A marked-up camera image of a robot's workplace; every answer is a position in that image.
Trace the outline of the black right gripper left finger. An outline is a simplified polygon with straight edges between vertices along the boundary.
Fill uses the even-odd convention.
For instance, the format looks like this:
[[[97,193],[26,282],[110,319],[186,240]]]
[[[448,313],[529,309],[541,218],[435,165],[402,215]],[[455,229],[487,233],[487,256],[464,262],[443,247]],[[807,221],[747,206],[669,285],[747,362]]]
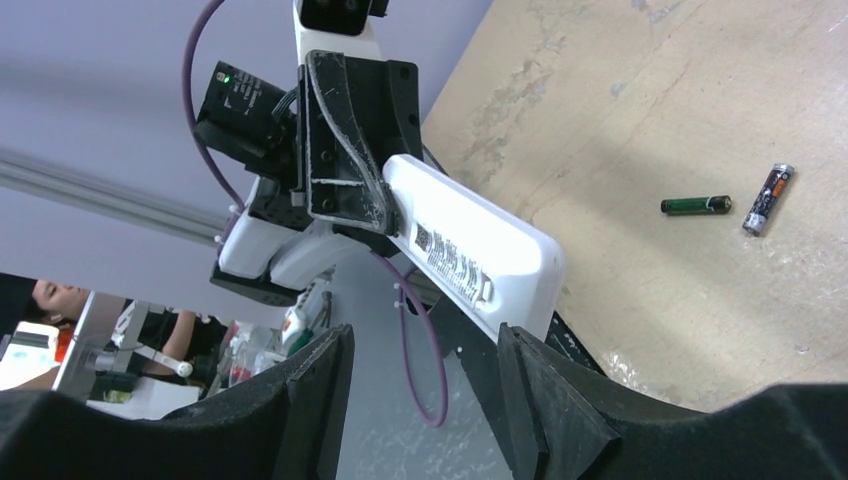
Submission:
[[[332,479],[355,340],[336,326],[282,363],[159,420],[54,391],[1,396],[5,479]]]

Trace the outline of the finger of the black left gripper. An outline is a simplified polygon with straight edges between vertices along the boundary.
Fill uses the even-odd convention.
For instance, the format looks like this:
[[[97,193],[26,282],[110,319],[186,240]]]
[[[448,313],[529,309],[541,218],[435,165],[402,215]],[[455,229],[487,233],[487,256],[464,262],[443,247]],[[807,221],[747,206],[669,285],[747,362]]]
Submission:
[[[421,156],[417,65],[350,56],[344,62],[352,107],[346,134],[353,152],[368,150],[377,174],[394,154]]]
[[[380,170],[386,61],[312,50],[304,64],[302,153],[309,214],[384,236],[398,232],[396,202]]]

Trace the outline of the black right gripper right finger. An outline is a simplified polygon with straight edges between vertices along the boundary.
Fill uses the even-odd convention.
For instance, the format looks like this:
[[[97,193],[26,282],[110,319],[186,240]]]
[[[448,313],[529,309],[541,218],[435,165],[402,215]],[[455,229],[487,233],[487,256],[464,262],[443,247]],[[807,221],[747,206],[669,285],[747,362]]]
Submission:
[[[585,479],[843,479],[847,388],[782,384],[713,413],[571,373],[618,438]]]

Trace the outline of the white remote control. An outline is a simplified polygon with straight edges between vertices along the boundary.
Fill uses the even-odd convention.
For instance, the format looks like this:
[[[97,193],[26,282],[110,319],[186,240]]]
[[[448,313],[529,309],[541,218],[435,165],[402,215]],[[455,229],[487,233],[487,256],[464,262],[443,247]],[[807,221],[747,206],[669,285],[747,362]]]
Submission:
[[[383,177],[399,209],[399,248],[491,340],[501,325],[545,339],[561,292],[559,243],[408,154]]]

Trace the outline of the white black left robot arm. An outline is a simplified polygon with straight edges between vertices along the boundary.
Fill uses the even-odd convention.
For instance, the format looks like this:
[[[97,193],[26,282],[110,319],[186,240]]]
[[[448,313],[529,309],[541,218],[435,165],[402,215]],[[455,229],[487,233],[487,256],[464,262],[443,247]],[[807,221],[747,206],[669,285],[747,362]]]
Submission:
[[[394,255],[402,214],[383,169],[423,155],[418,72],[315,50],[283,90],[217,63],[194,137],[256,180],[219,243],[214,285],[287,307],[348,256]]]

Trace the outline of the person in background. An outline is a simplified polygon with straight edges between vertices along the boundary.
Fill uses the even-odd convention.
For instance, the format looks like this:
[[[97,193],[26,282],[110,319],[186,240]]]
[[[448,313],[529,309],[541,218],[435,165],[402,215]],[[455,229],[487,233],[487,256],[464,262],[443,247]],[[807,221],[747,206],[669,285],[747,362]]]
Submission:
[[[84,339],[77,324],[90,297],[87,289],[48,280],[14,277],[10,283],[11,311],[17,319],[58,329],[57,361],[73,342]],[[214,316],[126,299],[115,325],[90,339],[105,352],[122,351],[119,366],[130,375],[207,391],[217,377],[227,333],[228,326]]]

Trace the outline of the green black AAA battery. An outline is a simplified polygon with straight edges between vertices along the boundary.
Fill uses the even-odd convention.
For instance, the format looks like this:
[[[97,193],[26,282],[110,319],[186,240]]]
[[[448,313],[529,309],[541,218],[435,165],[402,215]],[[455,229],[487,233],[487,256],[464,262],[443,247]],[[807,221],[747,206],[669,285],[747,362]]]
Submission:
[[[733,208],[729,195],[664,199],[660,211],[668,216],[724,215]]]

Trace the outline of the black orange AAA battery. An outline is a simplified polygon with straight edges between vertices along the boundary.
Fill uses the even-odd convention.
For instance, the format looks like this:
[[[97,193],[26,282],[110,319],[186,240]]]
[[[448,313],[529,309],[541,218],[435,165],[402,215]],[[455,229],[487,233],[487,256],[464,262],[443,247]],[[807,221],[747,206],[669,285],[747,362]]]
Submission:
[[[793,165],[785,163],[773,165],[742,224],[745,232],[752,236],[760,236],[764,232],[771,211],[777,205],[794,173]]]

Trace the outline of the aluminium frame base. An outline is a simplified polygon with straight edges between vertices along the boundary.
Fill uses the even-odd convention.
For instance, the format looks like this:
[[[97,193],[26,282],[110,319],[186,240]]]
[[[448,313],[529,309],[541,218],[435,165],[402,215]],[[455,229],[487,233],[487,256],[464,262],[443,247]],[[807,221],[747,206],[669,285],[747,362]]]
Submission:
[[[202,245],[214,246],[226,223],[225,217],[8,148],[1,149],[1,185]]]

